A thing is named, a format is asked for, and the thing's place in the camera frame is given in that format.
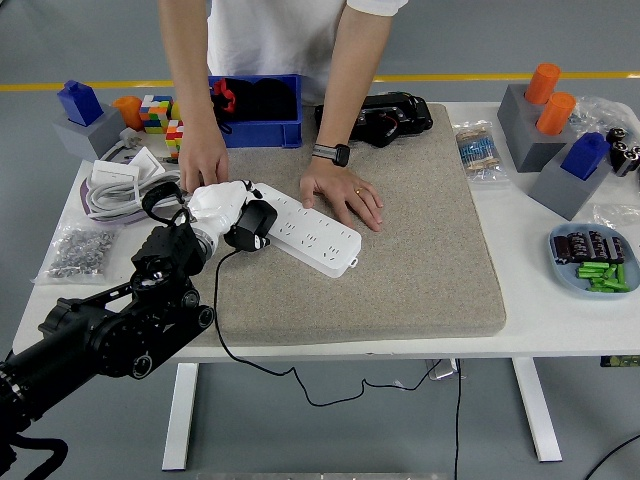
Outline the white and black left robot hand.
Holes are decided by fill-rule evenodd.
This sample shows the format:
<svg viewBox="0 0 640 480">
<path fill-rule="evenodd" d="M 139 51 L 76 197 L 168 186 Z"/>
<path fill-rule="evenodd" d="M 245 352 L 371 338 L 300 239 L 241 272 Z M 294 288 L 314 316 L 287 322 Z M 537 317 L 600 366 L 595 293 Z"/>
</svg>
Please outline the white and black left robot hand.
<svg viewBox="0 0 640 480">
<path fill-rule="evenodd" d="M 236 250 L 254 252 L 267 238 L 277 211 L 250 181 L 199 187 L 188 204 L 191 226 L 205 256 L 211 258 L 220 239 Z"/>
</svg>

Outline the person's right hand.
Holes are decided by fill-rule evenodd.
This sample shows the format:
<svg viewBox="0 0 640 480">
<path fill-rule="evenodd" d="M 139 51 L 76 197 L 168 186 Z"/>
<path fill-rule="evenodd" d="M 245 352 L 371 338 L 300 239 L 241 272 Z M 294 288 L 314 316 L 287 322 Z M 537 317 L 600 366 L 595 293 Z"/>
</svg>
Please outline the person's right hand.
<svg viewBox="0 0 640 480">
<path fill-rule="evenodd" d="M 184 133 L 179 153 L 181 188 L 194 193 L 201 186 L 229 179 L 229 157 L 221 133 L 215 131 Z"/>
</svg>

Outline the person's left hand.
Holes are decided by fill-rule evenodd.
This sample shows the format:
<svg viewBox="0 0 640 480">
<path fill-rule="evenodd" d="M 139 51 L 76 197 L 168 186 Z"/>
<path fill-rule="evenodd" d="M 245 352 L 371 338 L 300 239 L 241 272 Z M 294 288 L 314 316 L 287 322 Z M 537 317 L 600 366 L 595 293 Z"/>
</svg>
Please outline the person's left hand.
<svg viewBox="0 0 640 480">
<path fill-rule="evenodd" d="M 313 156 L 300 179 L 304 208 L 314 207 L 315 195 L 321 195 L 328 201 L 343 225 L 352 228 L 351 213 L 355 213 L 370 230 L 381 230 L 383 202 L 379 193 L 348 168 Z"/>
</svg>

